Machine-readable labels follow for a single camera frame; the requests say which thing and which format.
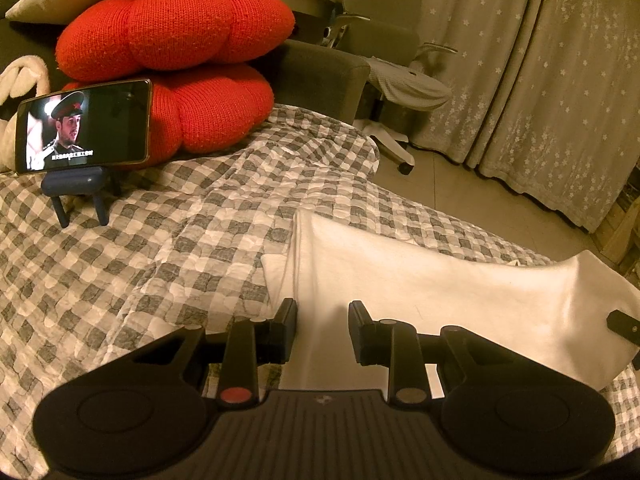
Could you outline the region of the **white Pooh t-shirt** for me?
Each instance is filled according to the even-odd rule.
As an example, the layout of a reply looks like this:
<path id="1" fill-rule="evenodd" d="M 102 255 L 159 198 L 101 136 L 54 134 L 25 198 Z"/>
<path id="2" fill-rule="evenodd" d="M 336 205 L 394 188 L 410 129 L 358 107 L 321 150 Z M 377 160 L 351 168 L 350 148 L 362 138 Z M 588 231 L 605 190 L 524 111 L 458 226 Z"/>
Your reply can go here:
<path id="1" fill-rule="evenodd" d="M 273 304 L 295 300 L 296 335 L 285 389 L 384 388 L 385 370 L 356 362 L 347 310 L 421 334 L 457 325 L 595 389 L 637 354 L 606 325 L 639 313 L 638 289 L 590 252 L 545 266 L 473 262 L 297 211 L 282 254 L 262 257 Z"/>

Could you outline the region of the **wooden shelf unit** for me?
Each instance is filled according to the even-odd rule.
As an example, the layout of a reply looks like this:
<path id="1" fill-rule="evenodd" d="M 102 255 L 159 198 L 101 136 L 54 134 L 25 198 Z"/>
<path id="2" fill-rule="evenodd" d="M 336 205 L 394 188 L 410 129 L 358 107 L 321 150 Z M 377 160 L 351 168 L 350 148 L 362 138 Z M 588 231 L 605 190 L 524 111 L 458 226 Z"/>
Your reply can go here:
<path id="1" fill-rule="evenodd" d="M 600 255 L 625 278 L 639 263 L 639 163 L 592 236 Z"/>

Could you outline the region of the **grey checkered bed quilt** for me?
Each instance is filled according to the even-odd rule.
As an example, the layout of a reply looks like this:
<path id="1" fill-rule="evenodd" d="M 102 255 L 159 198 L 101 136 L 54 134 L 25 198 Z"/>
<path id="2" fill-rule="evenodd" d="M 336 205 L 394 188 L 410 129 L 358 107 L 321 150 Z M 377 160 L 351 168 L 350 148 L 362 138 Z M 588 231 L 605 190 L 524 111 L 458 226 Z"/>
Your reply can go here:
<path id="1" fill-rule="evenodd" d="M 39 176 L 3 176 L 2 472 L 47 473 L 32 415 L 55 387 L 180 326 L 268 315 L 260 259 L 286 247 L 300 208 L 465 260 L 544 263 L 375 185 L 379 160 L 355 128 L 279 105 L 237 148 L 127 176 L 107 226 L 82 198 L 61 226 Z"/>

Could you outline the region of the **black phone stand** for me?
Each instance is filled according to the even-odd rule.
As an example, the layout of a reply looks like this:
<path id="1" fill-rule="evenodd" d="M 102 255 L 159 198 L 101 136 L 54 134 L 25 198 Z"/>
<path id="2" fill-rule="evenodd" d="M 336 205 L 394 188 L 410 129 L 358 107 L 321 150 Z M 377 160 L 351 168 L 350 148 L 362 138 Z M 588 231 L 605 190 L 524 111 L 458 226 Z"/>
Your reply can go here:
<path id="1" fill-rule="evenodd" d="M 110 214 L 103 197 L 107 188 L 111 188 L 114 193 L 119 192 L 119 184 L 114 174 L 105 167 L 76 167 L 50 171 L 41 182 L 41 191 L 50 198 L 58 223 L 63 229 L 70 223 L 70 217 L 62 203 L 62 197 L 67 195 L 90 195 L 99 224 L 107 226 Z"/>

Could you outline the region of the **grey garment on chair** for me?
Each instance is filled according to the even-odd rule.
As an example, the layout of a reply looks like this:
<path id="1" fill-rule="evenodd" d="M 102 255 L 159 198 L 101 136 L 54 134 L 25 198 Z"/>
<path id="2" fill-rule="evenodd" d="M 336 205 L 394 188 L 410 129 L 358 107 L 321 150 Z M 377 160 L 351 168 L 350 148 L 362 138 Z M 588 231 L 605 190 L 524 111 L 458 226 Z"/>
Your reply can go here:
<path id="1" fill-rule="evenodd" d="M 451 98 L 451 90 L 442 82 L 407 66 L 380 58 L 367 58 L 367 63 L 370 66 L 368 81 L 394 104 L 418 112 L 430 112 Z"/>

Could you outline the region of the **grey star curtain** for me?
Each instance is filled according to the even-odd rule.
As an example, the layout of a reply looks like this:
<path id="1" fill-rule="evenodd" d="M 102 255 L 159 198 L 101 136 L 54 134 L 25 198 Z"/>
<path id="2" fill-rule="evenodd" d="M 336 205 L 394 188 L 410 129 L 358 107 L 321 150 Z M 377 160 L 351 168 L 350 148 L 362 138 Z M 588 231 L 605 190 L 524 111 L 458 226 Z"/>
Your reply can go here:
<path id="1" fill-rule="evenodd" d="M 597 229 L 639 157 L 639 0 L 423 0 L 419 32 L 454 55 L 412 144 Z"/>

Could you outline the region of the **smartphone playing video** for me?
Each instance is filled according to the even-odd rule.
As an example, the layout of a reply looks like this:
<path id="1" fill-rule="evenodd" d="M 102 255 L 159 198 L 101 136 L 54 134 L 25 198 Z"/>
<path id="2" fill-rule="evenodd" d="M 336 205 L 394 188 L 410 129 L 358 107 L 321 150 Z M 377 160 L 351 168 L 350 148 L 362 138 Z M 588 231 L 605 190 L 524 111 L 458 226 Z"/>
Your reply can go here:
<path id="1" fill-rule="evenodd" d="M 153 85 L 130 79 L 21 102 L 14 160 L 19 174 L 127 166 L 149 158 Z"/>

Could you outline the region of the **red knitted cushion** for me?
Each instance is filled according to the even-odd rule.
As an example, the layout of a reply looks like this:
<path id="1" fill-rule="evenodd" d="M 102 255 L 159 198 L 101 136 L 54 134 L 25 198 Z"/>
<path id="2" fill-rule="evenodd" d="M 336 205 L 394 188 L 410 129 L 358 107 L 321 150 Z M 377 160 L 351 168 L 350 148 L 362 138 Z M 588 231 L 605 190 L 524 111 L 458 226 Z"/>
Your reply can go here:
<path id="1" fill-rule="evenodd" d="M 67 88 L 148 78 L 146 166 L 179 152 L 220 152 L 270 115 L 270 83 L 250 63 L 284 43 L 294 15 L 281 0 L 102 0 L 55 47 Z"/>

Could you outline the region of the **grey office chair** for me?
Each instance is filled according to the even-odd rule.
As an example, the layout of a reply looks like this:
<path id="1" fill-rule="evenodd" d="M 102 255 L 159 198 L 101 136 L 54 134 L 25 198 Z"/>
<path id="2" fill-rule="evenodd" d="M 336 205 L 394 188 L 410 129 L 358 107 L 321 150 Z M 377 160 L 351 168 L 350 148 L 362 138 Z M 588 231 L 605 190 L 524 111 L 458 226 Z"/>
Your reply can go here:
<path id="1" fill-rule="evenodd" d="M 322 44 L 326 47 L 360 55 L 366 61 L 380 58 L 409 68 L 427 52 L 457 52 L 442 44 L 420 40 L 416 28 L 422 0 L 337 0 L 337 3 L 335 18 L 323 33 Z M 425 74 L 422 70 L 414 71 Z M 380 122 L 385 103 L 391 102 L 378 91 L 361 129 L 395 157 L 401 174 L 410 174 L 414 158 L 402 147 L 408 139 Z"/>

